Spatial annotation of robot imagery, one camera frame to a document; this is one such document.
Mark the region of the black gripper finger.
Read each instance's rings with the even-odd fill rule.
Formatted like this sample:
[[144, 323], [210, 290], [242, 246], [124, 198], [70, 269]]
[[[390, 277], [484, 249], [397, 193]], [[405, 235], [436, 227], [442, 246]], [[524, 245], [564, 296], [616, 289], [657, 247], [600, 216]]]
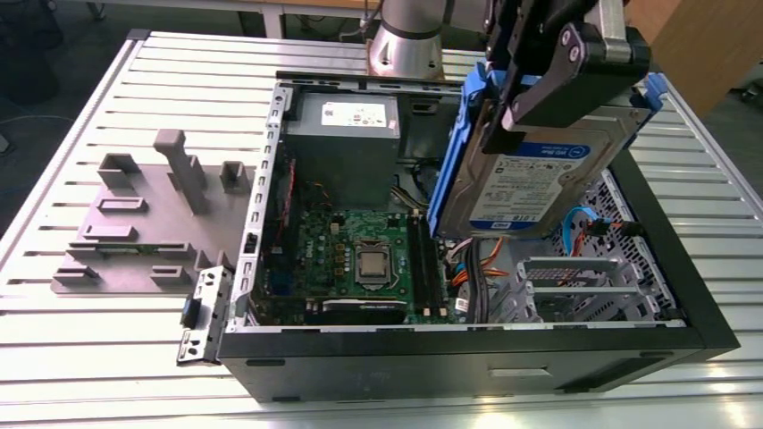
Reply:
[[596, 104], [595, 105], [493, 105], [482, 124], [480, 146], [486, 154], [518, 146], [522, 134], [509, 130], [506, 120], [520, 125], [565, 128], [600, 105], [609, 102], [645, 75], [649, 47], [633, 27], [621, 24], [612, 30], [596, 26]]

